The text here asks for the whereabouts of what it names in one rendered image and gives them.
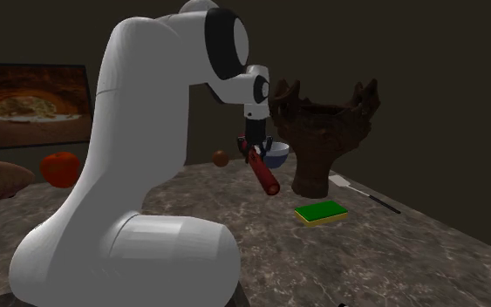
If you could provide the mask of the red apple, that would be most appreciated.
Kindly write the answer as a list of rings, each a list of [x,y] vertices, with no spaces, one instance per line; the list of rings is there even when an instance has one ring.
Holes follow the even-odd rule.
[[[39,170],[44,179],[55,188],[70,188],[78,180],[80,162],[69,152],[58,152],[43,158]]]

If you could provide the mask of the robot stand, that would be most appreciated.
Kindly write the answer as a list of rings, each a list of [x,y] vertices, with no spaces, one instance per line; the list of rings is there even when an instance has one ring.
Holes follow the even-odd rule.
[[[0,295],[0,307],[36,307],[16,298],[11,292]],[[250,307],[249,300],[238,283],[233,296],[229,299],[224,307]]]

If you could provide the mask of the wall picture of cave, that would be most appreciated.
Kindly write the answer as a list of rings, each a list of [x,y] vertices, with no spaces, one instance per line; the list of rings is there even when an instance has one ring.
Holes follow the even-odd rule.
[[[0,64],[0,149],[85,143],[91,129],[83,65]]]

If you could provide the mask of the blue and white bowl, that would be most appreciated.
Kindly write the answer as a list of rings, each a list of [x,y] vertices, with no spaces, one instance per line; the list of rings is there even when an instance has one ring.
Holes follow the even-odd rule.
[[[271,148],[266,152],[263,162],[266,167],[279,168],[288,158],[290,146],[283,142],[274,141]]]

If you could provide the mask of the red cylinder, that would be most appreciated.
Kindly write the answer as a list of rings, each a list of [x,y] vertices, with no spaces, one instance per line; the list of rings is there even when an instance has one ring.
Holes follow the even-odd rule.
[[[279,193],[280,185],[275,176],[266,167],[263,157],[259,154],[259,146],[249,146],[249,162],[256,178],[267,195],[273,196]]]

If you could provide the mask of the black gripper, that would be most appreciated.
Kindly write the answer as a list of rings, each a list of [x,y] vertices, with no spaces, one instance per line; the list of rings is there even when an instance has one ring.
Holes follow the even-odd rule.
[[[236,142],[246,163],[249,162],[249,146],[259,146],[259,154],[264,157],[273,143],[271,136],[266,137],[266,119],[245,119],[245,135],[238,136]]]

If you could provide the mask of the green and yellow sponge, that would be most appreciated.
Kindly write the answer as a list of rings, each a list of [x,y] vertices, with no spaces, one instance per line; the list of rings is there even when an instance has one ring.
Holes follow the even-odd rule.
[[[343,220],[348,210],[334,201],[323,201],[294,209],[297,219],[307,227]]]

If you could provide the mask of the brown carved vase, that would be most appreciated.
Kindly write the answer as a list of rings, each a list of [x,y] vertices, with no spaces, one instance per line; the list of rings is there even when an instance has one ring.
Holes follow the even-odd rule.
[[[378,81],[355,84],[351,99],[341,106],[300,98],[300,85],[298,80],[293,85],[279,80],[269,98],[269,113],[278,135],[297,157],[292,190],[320,199],[328,194],[333,162],[358,148],[372,129],[372,116],[380,106]]]

